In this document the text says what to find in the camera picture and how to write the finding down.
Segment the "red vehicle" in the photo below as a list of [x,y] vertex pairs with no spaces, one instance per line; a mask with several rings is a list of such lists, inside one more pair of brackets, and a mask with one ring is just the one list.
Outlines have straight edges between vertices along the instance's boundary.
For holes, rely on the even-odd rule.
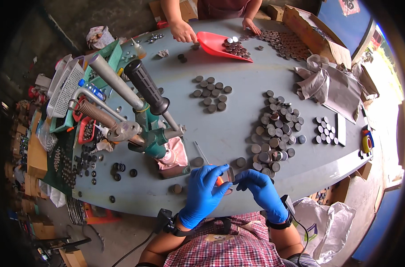
[[376,29],[375,33],[373,33],[373,36],[371,37],[371,42],[373,43],[373,46],[375,47],[375,51],[381,46],[381,43],[383,41],[383,37],[381,33]]

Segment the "dark red apron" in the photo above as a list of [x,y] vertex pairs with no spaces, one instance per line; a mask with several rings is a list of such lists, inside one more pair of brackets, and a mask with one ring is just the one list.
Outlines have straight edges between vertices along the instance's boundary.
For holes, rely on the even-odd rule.
[[242,18],[250,0],[198,0],[198,19]]

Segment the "forearm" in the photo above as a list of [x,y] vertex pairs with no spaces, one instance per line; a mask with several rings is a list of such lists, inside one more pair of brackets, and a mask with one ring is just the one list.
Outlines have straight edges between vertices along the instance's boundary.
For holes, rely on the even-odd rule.
[[291,255],[302,252],[303,246],[300,242],[300,235],[293,224],[283,230],[271,228],[270,232],[272,242],[281,258],[287,259]]
[[[184,232],[191,230],[184,227],[179,218],[177,218],[176,227]],[[161,232],[143,250],[139,262],[149,262],[158,266],[164,265],[167,255],[176,250],[182,244],[184,238]]]
[[161,0],[161,7],[169,23],[182,20],[179,0]]
[[250,2],[248,2],[244,18],[253,20],[261,4],[262,0],[251,0]]

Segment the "tape roll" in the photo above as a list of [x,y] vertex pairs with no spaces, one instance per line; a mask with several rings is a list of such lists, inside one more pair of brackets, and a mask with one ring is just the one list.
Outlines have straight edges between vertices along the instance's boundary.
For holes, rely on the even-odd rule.
[[363,151],[364,153],[368,153],[371,151],[371,139],[370,136],[363,137]]

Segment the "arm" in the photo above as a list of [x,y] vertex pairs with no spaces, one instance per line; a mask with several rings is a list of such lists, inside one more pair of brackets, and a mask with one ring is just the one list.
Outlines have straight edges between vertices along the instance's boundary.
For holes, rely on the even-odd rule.
[[[235,176],[234,184],[238,184],[237,191],[250,189],[256,203],[267,211],[268,221],[275,224],[285,223],[289,216],[288,211],[268,175],[255,170],[245,170]],[[286,259],[302,252],[300,235],[293,224],[283,230],[271,228],[270,231],[271,239],[281,258]]]
[[[176,227],[181,231],[188,232],[191,229],[183,226],[180,218],[177,219]],[[184,241],[185,237],[177,237],[171,233],[161,232],[143,250],[139,262],[150,262],[158,266],[164,265],[167,255],[176,250]]]
[[[227,171],[229,165],[203,166],[190,173],[186,205],[178,213],[175,226],[181,231],[190,231],[219,205],[223,195],[232,183],[225,182],[214,188],[216,179]],[[160,233],[147,245],[140,256],[140,262],[162,266],[167,255],[178,249],[184,237],[171,233]]]
[[178,42],[197,42],[192,27],[182,20],[179,0],[161,0],[161,7],[170,25],[170,31]]
[[300,235],[293,224],[282,230],[271,228],[270,232],[272,242],[281,258],[287,259],[291,255],[302,252],[303,245],[300,243]]
[[253,19],[262,4],[262,0],[251,0],[247,4],[246,13],[244,14],[243,29],[250,28],[255,34],[260,35],[261,31],[253,23]]

